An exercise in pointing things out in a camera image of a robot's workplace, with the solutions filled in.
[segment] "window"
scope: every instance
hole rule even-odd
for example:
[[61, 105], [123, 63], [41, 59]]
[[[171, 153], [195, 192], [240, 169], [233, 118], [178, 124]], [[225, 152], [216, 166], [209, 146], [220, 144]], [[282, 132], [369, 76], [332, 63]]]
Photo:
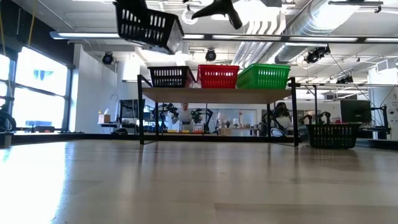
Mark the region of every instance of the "window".
[[0, 55], [0, 79], [7, 80], [9, 70], [10, 70], [10, 60], [5, 56]]
[[[9, 58], [0, 55], [0, 79], [8, 80], [9, 72], [10, 72], [10, 63]], [[7, 94], [7, 84], [4, 82], [0, 82], [0, 96], [5, 96]], [[0, 99], [0, 106], [2, 106], [6, 101], [4, 99]]]
[[23, 88], [15, 89], [12, 116], [17, 127], [54, 126], [62, 128], [65, 99], [49, 96]]
[[18, 128], [63, 127], [68, 68], [23, 48], [18, 55], [12, 116]]
[[68, 68], [31, 49], [18, 55], [16, 83], [65, 95]]

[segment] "green basket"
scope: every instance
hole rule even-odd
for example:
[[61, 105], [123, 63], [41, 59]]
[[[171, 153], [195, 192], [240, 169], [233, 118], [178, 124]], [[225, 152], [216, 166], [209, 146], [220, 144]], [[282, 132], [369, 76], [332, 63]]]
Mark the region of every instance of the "green basket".
[[236, 87], [284, 90], [289, 72], [288, 65], [252, 64], [239, 74]]

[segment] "black basket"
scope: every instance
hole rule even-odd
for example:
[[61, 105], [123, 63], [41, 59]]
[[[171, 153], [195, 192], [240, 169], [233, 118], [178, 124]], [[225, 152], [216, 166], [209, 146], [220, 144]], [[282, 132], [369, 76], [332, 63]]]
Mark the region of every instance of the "black basket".
[[190, 88], [195, 82], [189, 66], [148, 67], [153, 87]]
[[324, 149], [355, 147], [360, 124], [308, 124], [310, 146]]
[[[153, 51], [175, 54], [184, 36], [178, 16], [134, 7], [122, 0], [114, 2], [114, 5], [118, 34], [121, 38], [142, 45], [150, 45]], [[138, 12], [139, 10], [146, 11], [147, 17], [142, 18], [142, 12]]]

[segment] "cardboard box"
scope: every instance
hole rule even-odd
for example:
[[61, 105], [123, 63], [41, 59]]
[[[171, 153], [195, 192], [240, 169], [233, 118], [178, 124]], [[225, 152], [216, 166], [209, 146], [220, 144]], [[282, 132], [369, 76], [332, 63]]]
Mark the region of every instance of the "cardboard box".
[[98, 124], [106, 124], [111, 122], [111, 115], [109, 114], [99, 114]]

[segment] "monitor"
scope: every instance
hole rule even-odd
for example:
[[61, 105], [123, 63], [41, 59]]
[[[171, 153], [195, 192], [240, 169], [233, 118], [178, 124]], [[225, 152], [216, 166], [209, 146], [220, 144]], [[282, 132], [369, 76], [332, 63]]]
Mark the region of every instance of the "monitor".
[[340, 110], [343, 123], [370, 123], [372, 121], [370, 101], [341, 100]]
[[122, 118], [138, 118], [138, 100], [121, 100]]

